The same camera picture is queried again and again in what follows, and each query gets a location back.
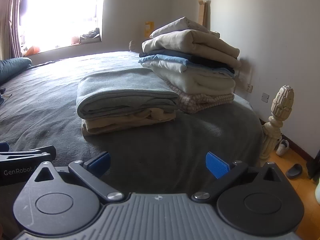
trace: shoe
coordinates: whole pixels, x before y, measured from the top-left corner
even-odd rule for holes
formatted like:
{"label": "shoe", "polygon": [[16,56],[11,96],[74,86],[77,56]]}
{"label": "shoe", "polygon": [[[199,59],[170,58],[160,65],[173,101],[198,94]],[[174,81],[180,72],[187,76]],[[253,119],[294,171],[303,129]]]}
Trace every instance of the shoe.
{"label": "shoe", "polygon": [[282,156],[284,155],[289,149],[289,142],[287,140],[282,140],[279,144],[277,149],[277,155]]}
{"label": "shoe", "polygon": [[293,165],[290,169],[287,170],[285,175],[288,179],[295,179],[302,174],[302,166],[299,163]]}
{"label": "shoe", "polygon": [[280,135],[280,137],[277,140],[277,144],[275,146],[275,149],[278,149],[280,142],[282,141],[282,135]]}

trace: wooden baseboard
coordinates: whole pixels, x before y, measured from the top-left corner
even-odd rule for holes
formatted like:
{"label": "wooden baseboard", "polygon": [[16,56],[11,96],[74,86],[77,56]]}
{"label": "wooden baseboard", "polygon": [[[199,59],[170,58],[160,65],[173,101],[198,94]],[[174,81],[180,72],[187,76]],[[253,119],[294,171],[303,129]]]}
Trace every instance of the wooden baseboard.
{"label": "wooden baseboard", "polygon": [[[266,122],[260,119],[261,125],[264,125]],[[297,154],[299,154],[303,159],[306,161],[311,161],[313,158],[300,146],[298,146],[296,143],[294,143],[292,140],[290,140],[287,136],[282,134],[282,138],[287,140],[289,142],[289,146],[292,150],[294,150]]]}

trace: bright window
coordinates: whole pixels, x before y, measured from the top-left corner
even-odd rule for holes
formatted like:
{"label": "bright window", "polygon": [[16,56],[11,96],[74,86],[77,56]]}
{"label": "bright window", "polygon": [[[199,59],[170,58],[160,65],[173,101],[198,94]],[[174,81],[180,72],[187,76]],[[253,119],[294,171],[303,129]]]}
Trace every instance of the bright window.
{"label": "bright window", "polygon": [[41,51],[74,43],[95,30],[97,0],[26,0],[27,9],[20,17],[21,41],[24,47],[39,46]]}

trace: wall socket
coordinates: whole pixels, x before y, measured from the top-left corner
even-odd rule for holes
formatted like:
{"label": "wall socket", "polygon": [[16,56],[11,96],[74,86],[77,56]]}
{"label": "wall socket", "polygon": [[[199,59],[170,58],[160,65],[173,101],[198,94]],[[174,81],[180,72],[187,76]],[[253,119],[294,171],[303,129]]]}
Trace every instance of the wall socket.
{"label": "wall socket", "polygon": [[252,93],[253,85],[247,84],[247,92]]}
{"label": "wall socket", "polygon": [[263,101],[263,102],[268,102],[268,100],[269,100],[269,95],[267,95],[266,93],[262,93],[262,98],[261,98],[261,100]]}

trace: slipper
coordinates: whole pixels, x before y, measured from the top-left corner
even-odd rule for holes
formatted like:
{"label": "slipper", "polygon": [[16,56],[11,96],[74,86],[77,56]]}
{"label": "slipper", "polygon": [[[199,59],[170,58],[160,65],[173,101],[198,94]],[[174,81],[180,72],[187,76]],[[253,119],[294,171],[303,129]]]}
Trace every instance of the slipper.
{"label": "slipper", "polygon": [[299,163],[293,165],[290,169],[287,170],[285,175],[288,179],[295,179],[296,177],[302,174],[302,166]]}

